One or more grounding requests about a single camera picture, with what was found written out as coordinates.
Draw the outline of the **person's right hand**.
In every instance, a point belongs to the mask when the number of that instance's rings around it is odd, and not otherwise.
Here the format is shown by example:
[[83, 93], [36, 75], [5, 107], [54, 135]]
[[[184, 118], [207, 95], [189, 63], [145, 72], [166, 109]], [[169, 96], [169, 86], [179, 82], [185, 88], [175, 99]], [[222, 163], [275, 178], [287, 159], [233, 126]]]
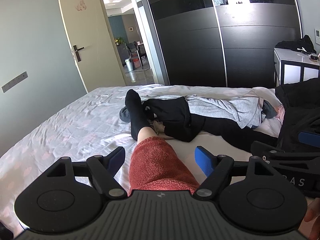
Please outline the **person's right hand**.
[[308, 239], [317, 240], [320, 234], [319, 198], [308, 201], [308, 209], [299, 232]]

